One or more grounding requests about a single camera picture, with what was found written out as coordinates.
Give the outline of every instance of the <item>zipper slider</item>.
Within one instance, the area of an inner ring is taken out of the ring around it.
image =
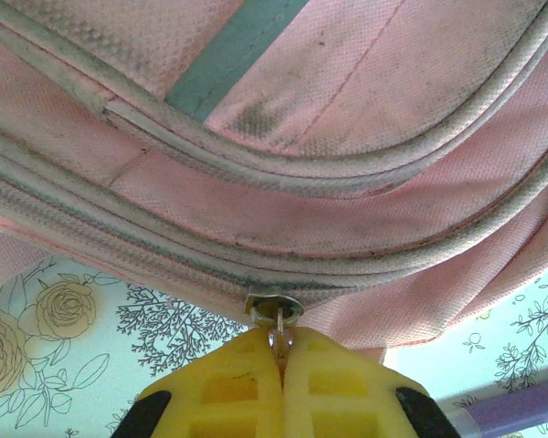
[[[274,355],[278,360],[285,360],[292,345],[290,328],[296,326],[304,313],[300,301],[284,295],[280,287],[251,288],[246,313],[254,324],[269,329]]]

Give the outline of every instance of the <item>teal strip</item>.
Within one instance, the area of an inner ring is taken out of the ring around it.
[[[176,81],[164,101],[205,121],[308,0],[246,0]]]

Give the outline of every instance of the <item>floral wallpaper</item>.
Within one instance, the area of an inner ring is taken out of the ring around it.
[[[0,438],[108,437],[143,388],[245,329],[70,260],[43,260],[0,288]],[[548,273],[434,342],[390,350],[387,362],[445,409],[547,380]],[[508,436],[548,438],[548,424]]]

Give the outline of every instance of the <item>purple handle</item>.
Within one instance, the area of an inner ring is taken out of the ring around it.
[[[497,438],[548,422],[548,381],[465,408],[483,438]]]

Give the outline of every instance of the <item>pink backpack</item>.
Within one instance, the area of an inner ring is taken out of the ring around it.
[[[432,339],[548,267],[548,1],[0,0],[0,231]]]

